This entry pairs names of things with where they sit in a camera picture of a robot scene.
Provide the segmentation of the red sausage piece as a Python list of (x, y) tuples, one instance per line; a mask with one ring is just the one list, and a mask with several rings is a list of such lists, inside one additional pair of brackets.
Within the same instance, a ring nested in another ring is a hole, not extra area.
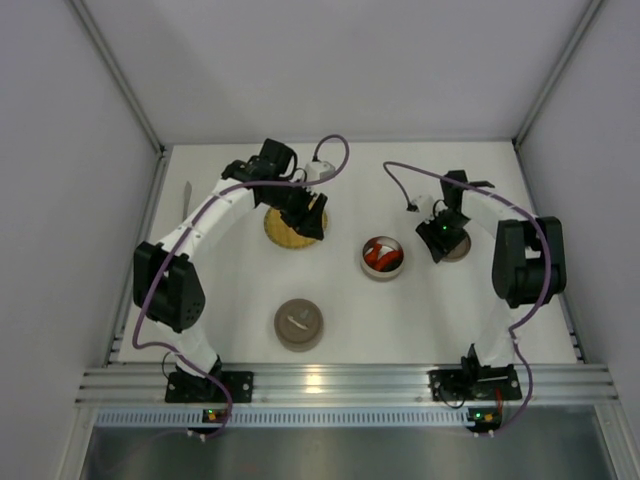
[(376, 242), (371, 248), (370, 250), (363, 256), (363, 259), (365, 260), (365, 263), (371, 267), (374, 268), (375, 265), (378, 262), (379, 256), (380, 256), (380, 252), (382, 249), (382, 245), (378, 242)]
[(403, 258), (404, 256), (401, 252), (389, 251), (376, 261), (374, 269), (379, 272), (393, 271), (402, 264)]

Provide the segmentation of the metal tongs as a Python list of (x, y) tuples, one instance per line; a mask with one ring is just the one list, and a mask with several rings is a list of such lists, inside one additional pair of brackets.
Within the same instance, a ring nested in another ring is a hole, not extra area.
[(193, 192), (193, 186), (190, 181), (187, 181), (183, 189), (183, 204), (182, 204), (182, 220), (185, 221), (190, 214), (190, 204)]

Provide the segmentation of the brown smiley lid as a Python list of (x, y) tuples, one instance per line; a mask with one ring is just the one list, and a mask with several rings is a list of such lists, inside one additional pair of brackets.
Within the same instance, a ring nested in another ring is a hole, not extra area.
[(282, 304), (274, 315), (273, 326), (276, 322), (289, 319), (303, 323), (323, 322), (324, 317), (319, 307), (307, 299), (292, 299)]

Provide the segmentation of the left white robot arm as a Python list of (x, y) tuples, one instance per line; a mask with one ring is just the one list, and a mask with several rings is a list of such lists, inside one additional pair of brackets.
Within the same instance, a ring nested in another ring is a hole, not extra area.
[(153, 342), (140, 340), (142, 324), (150, 320), (165, 334), (159, 345), (176, 356), (179, 372), (191, 380), (219, 383), (221, 360), (200, 323), (207, 306), (205, 270), (217, 243), (260, 205), (278, 211), (296, 234), (323, 239), (327, 197), (313, 188), (339, 170), (317, 156), (295, 181), (299, 169), (293, 149), (267, 139), (258, 154), (228, 164), (211, 193), (173, 231), (156, 243), (138, 245), (133, 282), (133, 301), (140, 310), (132, 335), (135, 349), (153, 347)]

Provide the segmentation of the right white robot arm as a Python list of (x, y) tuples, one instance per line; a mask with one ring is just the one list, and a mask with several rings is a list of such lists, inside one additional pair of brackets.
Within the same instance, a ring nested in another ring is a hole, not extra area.
[(515, 331), (565, 290), (562, 223), (555, 216), (530, 214), (486, 180), (470, 182), (463, 170), (447, 172), (440, 186), (440, 199), (418, 196), (408, 201), (407, 210), (425, 216), (416, 233), (436, 263), (465, 242), (470, 222), (494, 240), (491, 285), (497, 301), (472, 347), (482, 366), (502, 367), (516, 360)]

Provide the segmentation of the round bamboo tray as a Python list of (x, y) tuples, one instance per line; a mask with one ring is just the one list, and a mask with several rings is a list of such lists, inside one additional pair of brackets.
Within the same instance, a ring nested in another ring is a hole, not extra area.
[(299, 235), (281, 219), (280, 212), (269, 207), (265, 213), (263, 227), (267, 238), (288, 250), (302, 250), (318, 243), (317, 239)]

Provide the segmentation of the right round metal tin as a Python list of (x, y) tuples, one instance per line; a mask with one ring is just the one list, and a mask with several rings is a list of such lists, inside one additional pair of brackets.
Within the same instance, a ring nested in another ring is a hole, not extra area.
[[(402, 261), (402, 264), (395, 270), (393, 271), (389, 271), (389, 272), (379, 272), (376, 271), (374, 268), (369, 267), (366, 263), (365, 260), (363, 259), (363, 256), (370, 250), (370, 248), (376, 243), (380, 243), (382, 245), (382, 249), (380, 252), (380, 256), (379, 258), (386, 254), (389, 251), (399, 251), (403, 254), (404, 258)], [(380, 281), (380, 282), (387, 282), (387, 281), (391, 281), (395, 278), (397, 278), (403, 271), (404, 269), (404, 265), (405, 265), (405, 251), (402, 247), (402, 245), (394, 238), (392, 237), (388, 237), (388, 236), (375, 236), (372, 237), (370, 239), (368, 239), (360, 252), (360, 256), (359, 256), (359, 261), (360, 261), (360, 266), (361, 269), (363, 271), (363, 273), (371, 278), (372, 280), (375, 281)]]

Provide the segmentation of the round metal tin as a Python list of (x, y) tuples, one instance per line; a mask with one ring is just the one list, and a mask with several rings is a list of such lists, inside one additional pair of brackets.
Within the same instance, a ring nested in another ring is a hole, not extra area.
[(275, 334), (282, 346), (292, 352), (302, 353), (315, 348), (324, 335), (323, 322), (303, 323), (285, 319), (274, 324)]
[[(370, 248), (376, 243), (380, 243), (382, 245), (382, 249), (380, 252), (380, 256), (379, 258), (386, 254), (389, 251), (399, 251), (403, 254), (404, 258), (402, 261), (402, 264), (395, 270), (393, 271), (389, 271), (389, 272), (379, 272), (376, 271), (374, 268), (369, 267), (366, 263), (365, 260), (363, 259), (363, 256), (370, 250)], [(391, 281), (395, 278), (397, 278), (403, 271), (404, 269), (404, 265), (405, 265), (405, 251), (402, 247), (402, 245), (394, 238), (392, 237), (388, 237), (388, 236), (375, 236), (372, 237), (370, 239), (368, 239), (360, 252), (360, 256), (359, 256), (359, 261), (360, 261), (360, 266), (361, 269), (363, 271), (363, 273), (371, 278), (372, 280), (375, 281), (380, 281), (380, 282), (387, 282), (387, 281)]]

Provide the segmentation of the left round metal tin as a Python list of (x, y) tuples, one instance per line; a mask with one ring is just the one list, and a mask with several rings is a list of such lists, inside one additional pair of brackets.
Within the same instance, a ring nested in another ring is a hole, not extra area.
[(275, 334), (282, 346), (292, 352), (302, 353), (315, 348), (324, 335), (323, 322), (303, 323), (285, 319), (274, 324)]

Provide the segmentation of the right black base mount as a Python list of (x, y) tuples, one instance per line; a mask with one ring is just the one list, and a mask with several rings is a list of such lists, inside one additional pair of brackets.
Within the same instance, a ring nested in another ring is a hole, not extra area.
[(432, 399), (454, 405), (472, 401), (515, 401), (523, 394), (513, 364), (483, 365), (472, 344), (460, 365), (432, 369), (427, 373)]

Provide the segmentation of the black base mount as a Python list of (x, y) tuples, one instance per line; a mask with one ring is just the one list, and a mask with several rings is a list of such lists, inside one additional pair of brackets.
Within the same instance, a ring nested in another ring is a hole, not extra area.
[(515, 401), (523, 394), (513, 364), (483, 365), (472, 344), (460, 365), (432, 369), (427, 373), (432, 399), (454, 405), (472, 401)]
[(226, 403), (229, 394), (234, 404), (251, 403), (254, 388), (254, 373), (252, 371), (224, 370), (222, 363), (217, 360), (209, 375), (217, 380), (212, 382), (206, 377), (187, 373), (180, 366), (167, 375), (165, 402), (178, 403)]

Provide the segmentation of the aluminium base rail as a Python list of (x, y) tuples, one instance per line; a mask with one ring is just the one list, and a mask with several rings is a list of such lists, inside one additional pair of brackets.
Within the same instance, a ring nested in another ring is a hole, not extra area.
[[(255, 406), (342, 407), (430, 405), (440, 388), (428, 364), (228, 364), (231, 371), (251, 371)], [(516, 367), (523, 393), (532, 390), (532, 406), (598, 405), (619, 399), (607, 367), (598, 364), (538, 364)], [(87, 370), (75, 394), (78, 406), (158, 406), (167, 380), (151, 363), (111, 364)]]

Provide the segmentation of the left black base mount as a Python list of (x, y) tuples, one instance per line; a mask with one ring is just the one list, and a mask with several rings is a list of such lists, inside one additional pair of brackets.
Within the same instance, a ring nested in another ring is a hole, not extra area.
[(178, 403), (226, 403), (229, 394), (234, 404), (251, 403), (254, 388), (254, 373), (252, 371), (224, 370), (222, 363), (217, 360), (209, 375), (217, 380), (212, 382), (206, 377), (187, 373), (180, 366), (167, 375), (165, 402)]

